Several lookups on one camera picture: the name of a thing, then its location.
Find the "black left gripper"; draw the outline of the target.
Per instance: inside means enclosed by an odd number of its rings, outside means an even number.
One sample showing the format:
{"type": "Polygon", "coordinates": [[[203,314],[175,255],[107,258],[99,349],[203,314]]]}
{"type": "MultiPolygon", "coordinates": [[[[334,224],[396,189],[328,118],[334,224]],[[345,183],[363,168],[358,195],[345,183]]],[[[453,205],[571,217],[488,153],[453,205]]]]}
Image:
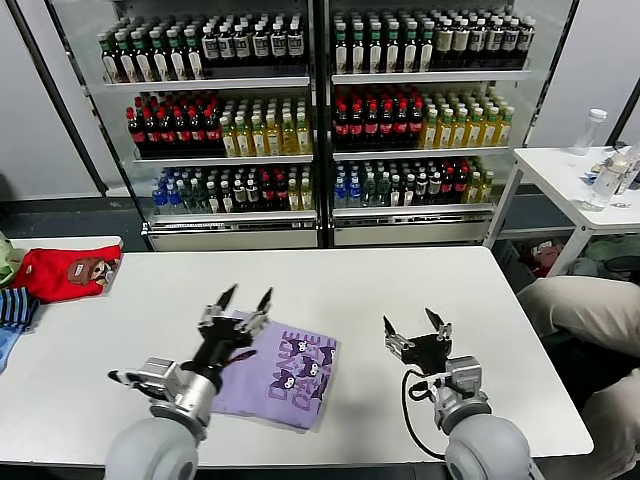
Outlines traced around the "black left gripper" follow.
{"type": "Polygon", "coordinates": [[[272,287],[265,292],[254,311],[240,311],[239,321],[227,318],[227,309],[237,287],[237,284],[233,284],[214,304],[205,307],[198,323],[202,344],[192,359],[194,372],[220,372],[228,365],[237,349],[250,346],[249,333],[261,333],[269,324],[272,287]]]}

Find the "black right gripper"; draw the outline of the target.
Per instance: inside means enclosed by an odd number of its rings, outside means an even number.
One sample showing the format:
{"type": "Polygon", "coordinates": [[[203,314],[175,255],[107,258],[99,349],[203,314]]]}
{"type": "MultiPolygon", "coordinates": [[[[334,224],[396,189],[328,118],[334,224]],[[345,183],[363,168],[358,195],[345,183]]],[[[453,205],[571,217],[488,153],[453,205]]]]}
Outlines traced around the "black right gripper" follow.
{"type": "Polygon", "coordinates": [[[452,324],[445,323],[439,314],[428,307],[425,313],[436,333],[409,340],[399,334],[384,315],[384,342],[386,348],[405,365],[416,366],[429,376],[445,372],[445,363],[452,350],[452,324]]]}

